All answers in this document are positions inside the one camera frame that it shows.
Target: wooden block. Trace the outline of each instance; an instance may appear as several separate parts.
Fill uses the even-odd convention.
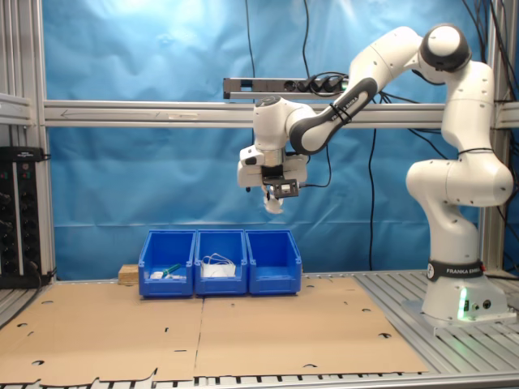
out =
[[[122,265],[119,270],[119,285],[137,285],[139,283],[139,268],[137,265]]]

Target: white object in bin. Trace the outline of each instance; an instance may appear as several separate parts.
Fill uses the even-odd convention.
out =
[[[185,280],[186,276],[179,276],[176,274],[168,274],[165,278],[171,279],[171,280]]]
[[[214,253],[202,258],[202,277],[235,277],[236,265],[230,259]]]
[[[149,276],[149,278],[151,280],[160,280],[163,275],[162,271],[155,271]]]

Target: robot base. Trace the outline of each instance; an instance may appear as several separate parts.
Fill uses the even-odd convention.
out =
[[[431,330],[489,323],[515,323],[506,295],[485,276],[473,279],[440,278],[429,281],[425,299],[405,301],[402,307]]]

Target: green status light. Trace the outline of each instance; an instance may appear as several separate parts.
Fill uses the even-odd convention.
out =
[[[467,298],[467,288],[463,288],[460,293],[460,305],[457,308],[457,318],[463,319],[465,313],[465,301]]]

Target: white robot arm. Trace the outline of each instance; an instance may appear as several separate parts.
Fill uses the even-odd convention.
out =
[[[465,37],[453,25],[436,26],[424,38],[410,28],[397,28],[352,61],[348,88],[324,111],[316,114],[308,105],[279,96],[259,101],[253,118],[255,144],[240,152],[238,163],[238,184],[262,186],[267,209],[280,212],[282,199],[297,196],[304,186],[305,156],[326,147],[389,82],[412,70],[430,83],[446,83],[441,133],[457,148],[458,158],[415,163],[406,178],[431,228],[430,285],[423,311],[445,322],[511,315],[503,292],[483,274],[477,229],[457,207],[500,205],[513,190],[511,173],[490,145],[492,69],[470,58]],[[295,155],[285,154],[288,141]]]

